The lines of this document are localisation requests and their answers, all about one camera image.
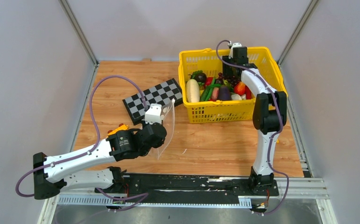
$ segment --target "green vegetable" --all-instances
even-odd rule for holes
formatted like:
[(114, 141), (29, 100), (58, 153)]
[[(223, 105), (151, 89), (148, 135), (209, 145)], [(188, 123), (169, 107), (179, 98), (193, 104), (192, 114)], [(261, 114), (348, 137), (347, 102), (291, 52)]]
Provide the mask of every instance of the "green vegetable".
[(213, 94), (213, 88), (210, 88), (209, 93), (207, 94), (205, 101), (209, 100), (210, 97), (212, 96), (212, 94)]
[(214, 87), (220, 87), (221, 84), (210, 84), (208, 87), (209, 88), (214, 88)]
[(205, 99), (206, 99), (206, 97), (207, 97), (207, 94), (209, 94), (209, 91), (210, 91), (210, 88), (209, 88), (209, 87), (207, 87), (207, 88), (203, 91), (202, 95), (200, 96), (200, 102), (206, 101)]

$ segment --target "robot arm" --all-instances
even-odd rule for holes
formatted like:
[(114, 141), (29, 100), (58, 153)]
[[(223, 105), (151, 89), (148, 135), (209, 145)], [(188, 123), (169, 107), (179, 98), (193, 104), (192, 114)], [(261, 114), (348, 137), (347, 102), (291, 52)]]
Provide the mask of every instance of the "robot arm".
[[(49, 167), (34, 172), (34, 198), (46, 199), (60, 193), (61, 189), (97, 187), (106, 189), (123, 181), (120, 168), (101, 171), (82, 171), (83, 169), (103, 163), (113, 163), (124, 159), (135, 159), (146, 156), (152, 147), (160, 147), (167, 132), (161, 120), (162, 107), (152, 104), (146, 112), (146, 124), (143, 129), (127, 129), (123, 126), (110, 132), (108, 137), (93, 146), (63, 155), (46, 156), (37, 153), (33, 156), (34, 168)], [(53, 162), (66, 160), (87, 153), (72, 160), (54, 165)]]
[(249, 63), (246, 47), (242, 47), (240, 43), (232, 44), (231, 42), (228, 46), (230, 47), (230, 54), (223, 57), (223, 60), (230, 64), (245, 67), (247, 70), (239, 69), (239, 67), (234, 69), (223, 63), (223, 71), (232, 76), (240, 76), (241, 81), (249, 87), (255, 96), (253, 124), (258, 131), (258, 145), (257, 156), (251, 169), (249, 187), (254, 193), (260, 193), (271, 187), (274, 182), (274, 174), (270, 165), (273, 163), (275, 146), (279, 137), (279, 134), (275, 133), (280, 130), (280, 122), (276, 110), (269, 109), (269, 106), (274, 106), (272, 94), (277, 101), (283, 125), (286, 124), (287, 95), (283, 91), (277, 91), (267, 83), (257, 67)]

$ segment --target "yellow basket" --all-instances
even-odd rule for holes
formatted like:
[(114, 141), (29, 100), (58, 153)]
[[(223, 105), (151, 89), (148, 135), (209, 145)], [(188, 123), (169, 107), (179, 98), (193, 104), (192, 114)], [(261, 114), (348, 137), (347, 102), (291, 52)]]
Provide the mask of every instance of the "yellow basket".
[[(219, 50), (220, 56), (229, 55), (229, 49)], [(262, 77), (278, 91), (285, 91), (283, 77), (273, 60), (268, 48), (247, 48), (247, 56), (250, 63), (255, 63)], [(251, 120), (253, 117), (255, 98), (249, 100), (198, 102), (187, 101), (186, 81), (188, 74), (202, 70), (208, 77), (218, 77), (222, 72), (222, 62), (217, 58), (216, 51), (210, 48), (204, 50), (188, 50), (179, 54), (180, 66), (178, 77), (183, 89), (183, 102), (188, 111), (190, 123), (220, 122), (231, 120)]]

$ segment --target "wooden floor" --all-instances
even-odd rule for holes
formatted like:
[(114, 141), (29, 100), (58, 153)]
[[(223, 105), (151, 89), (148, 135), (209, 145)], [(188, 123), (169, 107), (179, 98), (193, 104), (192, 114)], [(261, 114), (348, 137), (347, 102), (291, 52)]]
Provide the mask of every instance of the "wooden floor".
[[(178, 81), (177, 70), (178, 62), (101, 62), (95, 84), (102, 78), (115, 74), (130, 78), (145, 90), (173, 77)], [(93, 112), (102, 139), (106, 137), (108, 130), (117, 128), (118, 124), (132, 124), (122, 99), (136, 93), (137, 90), (131, 84), (118, 78), (105, 81), (97, 89), (93, 98)], [(251, 121), (189, 124), (183, 105), (177, 106), (175, 113), (173, 139), (159, 160), (147, 155), (92, 169), (99, 170), (114, 165), (134, 173), (250, 174), (257, 148), (257, 131)], [(96, 132), (87, 107), (74, 149), (92, 145), (95, 141)], [(279, 136), (273, 165), (290, 177), (304, 176), (289, 125), (285, 126)]]

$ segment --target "black and white checkered board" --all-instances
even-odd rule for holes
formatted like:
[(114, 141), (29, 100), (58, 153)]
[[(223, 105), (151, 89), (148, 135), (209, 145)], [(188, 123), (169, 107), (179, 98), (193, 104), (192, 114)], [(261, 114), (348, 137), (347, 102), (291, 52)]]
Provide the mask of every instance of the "black and white checkered board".
[[(160, 104), (162, 106), (168, 104), (171, 99), (175, 99), (174, 106), (178, 106), (183, 103), (183, 94), (178, 83), (172, 78), (166, 82), (158, 84), (152, 88), (143, 91), (147, 106), (151, 104)], [(130, 118), (133, 121), (133, 125), (141, 123), (144, 119), (145, 111), (141, 101), (139, 93), (128, 97), (123, 101)]]

